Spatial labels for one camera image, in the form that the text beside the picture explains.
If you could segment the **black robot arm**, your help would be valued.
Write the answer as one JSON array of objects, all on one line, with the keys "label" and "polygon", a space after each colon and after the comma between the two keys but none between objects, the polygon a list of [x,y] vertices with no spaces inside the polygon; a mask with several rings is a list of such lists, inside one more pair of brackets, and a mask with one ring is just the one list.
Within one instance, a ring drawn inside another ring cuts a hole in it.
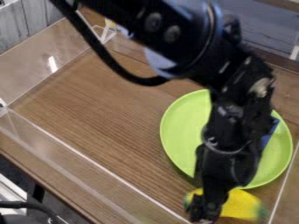
[{"label": "black robot arm", "polygon": [[112,20],[147,51],[156,75],[141,78],[120,66],[67,0],[51,0],[123,79],[141,86],[191,79],[209,90],[211,111],[195,160],[203,193],[192,197],[187,211],[191,221],[215,224],[231,191],[245,186],[257,173],[263,138],[275,125],[272,69],[243,44],[239,19],[224,15],[213,0],[79,2]]}]

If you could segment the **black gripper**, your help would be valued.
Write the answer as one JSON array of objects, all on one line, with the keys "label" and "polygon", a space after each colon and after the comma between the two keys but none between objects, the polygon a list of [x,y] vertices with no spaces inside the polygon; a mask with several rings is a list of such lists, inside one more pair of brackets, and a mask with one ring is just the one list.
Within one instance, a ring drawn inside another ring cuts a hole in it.
[{"label": "black gripper", "polygon": [[247,186],[257,173],[261,140],[248,141],[243,148],[224,151],[213,139],[204,139],[196,148],[193,178],[201,188],[191,192],[188,214],[191,222],[215,223],[220,218],[229,191]]}]

